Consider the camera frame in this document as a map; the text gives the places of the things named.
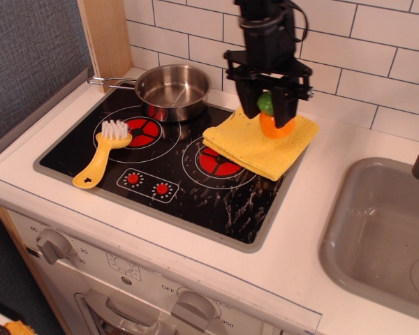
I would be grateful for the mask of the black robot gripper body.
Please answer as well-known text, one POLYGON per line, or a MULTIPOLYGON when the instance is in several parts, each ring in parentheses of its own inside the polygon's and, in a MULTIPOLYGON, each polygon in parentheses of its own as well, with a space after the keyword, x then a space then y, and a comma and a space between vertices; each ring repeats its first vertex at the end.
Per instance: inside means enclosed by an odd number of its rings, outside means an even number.
POLYGON ((305 24, 300 37, 295 32, 295 12, 304 11, 293 1, 235 1, 240 7, 239 26, 245 50, 224 54, 228 79, 255 80, 263 90, 295 85, 297 99, 309 100, 312 70, 295 58, 296 45, 308 33, 305 24))

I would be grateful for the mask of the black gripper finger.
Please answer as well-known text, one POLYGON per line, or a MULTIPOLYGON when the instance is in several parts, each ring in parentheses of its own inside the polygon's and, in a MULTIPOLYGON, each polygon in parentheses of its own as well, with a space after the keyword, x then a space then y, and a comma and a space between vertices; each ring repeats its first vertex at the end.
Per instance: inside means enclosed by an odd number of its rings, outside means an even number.
POLYGON ((297 96, 295 85, 289 84, 284 87, 273 87, 271 94, 275 126, 283 128, 296 115, 297 96))
POLYGON ((260 113, 258 99, 263 93, 263 88, 255 80, 236 80, 235 86, 245 115, 253 119, 260 113))

